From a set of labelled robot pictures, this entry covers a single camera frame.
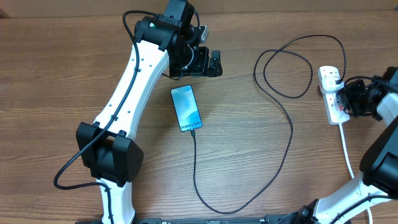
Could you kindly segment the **Samsung Galaxy smartphone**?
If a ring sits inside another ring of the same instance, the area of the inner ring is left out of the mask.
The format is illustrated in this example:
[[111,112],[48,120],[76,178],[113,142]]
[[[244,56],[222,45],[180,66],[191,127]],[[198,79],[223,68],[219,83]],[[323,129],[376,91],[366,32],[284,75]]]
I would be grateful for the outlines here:
[[181,132],[191,131],[203,126],[197,102],[191,85],[171,89],[177,121]]

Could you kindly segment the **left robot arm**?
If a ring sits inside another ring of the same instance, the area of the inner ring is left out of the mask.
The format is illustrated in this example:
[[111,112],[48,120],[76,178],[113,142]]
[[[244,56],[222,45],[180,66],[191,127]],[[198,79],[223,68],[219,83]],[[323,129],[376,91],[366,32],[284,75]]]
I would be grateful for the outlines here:
[[195,8],[186,0],[169,1],[163,14],[145,12],[128,34],[133,39],[127,67],[106,107],[93,124],[76,131],[79,156],[101,189],[103,216],[99,223],[132,223],[132,181],[144,153],[134,142],[137,126],[156,82],[169,77],[218,77],[220,52],[202,44],[208,29],[193,26]]

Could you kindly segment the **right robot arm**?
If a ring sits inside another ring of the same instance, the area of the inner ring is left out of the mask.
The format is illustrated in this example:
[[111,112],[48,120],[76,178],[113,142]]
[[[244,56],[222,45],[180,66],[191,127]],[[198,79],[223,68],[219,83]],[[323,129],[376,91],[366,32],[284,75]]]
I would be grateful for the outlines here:
[[371,116],[386,129],[365,152],[359,174],[328,197],[316,199],[285,216],[285,223],[347,223],[379,203],[397,199],[397,67],[383,76],[352,77],[335,85],[335,67],[318,70],[320,89],[330,124],[341,125],[350,116]]

